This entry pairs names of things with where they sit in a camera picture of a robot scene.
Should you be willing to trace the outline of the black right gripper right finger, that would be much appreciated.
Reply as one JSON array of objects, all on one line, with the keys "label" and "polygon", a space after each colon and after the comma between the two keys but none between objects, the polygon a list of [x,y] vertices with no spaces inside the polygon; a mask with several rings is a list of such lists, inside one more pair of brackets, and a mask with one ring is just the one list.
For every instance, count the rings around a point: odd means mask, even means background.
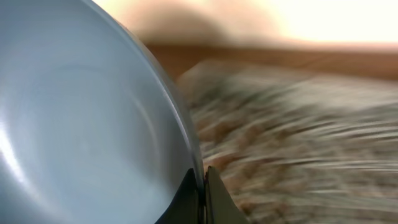
[{"label": "black right gripper right finger", "polygon": [[215,167],[209,166],[205,179],[206,223],[249,224],[234,204]]}]

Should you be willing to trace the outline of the dark blue plate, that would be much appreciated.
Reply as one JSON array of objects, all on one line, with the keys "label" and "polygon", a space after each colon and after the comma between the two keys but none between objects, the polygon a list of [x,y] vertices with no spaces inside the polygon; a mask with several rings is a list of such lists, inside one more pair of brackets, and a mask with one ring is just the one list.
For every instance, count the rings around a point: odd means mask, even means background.
[{"label": "dark blue plate", "polygon": [[203,168],[150,52],[93,1],[1,0],[1,222],[154,223]]}]

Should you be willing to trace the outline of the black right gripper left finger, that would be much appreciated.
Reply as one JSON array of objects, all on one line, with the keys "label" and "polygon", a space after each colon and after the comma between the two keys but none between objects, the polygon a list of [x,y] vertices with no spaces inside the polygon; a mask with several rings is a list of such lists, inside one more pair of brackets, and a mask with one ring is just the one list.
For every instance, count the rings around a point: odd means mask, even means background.
[{"label": "black right gripper left finger", "polygon": [[193,169],[187,170],[172,202],[155,224],[199,224],[200,203]]}]

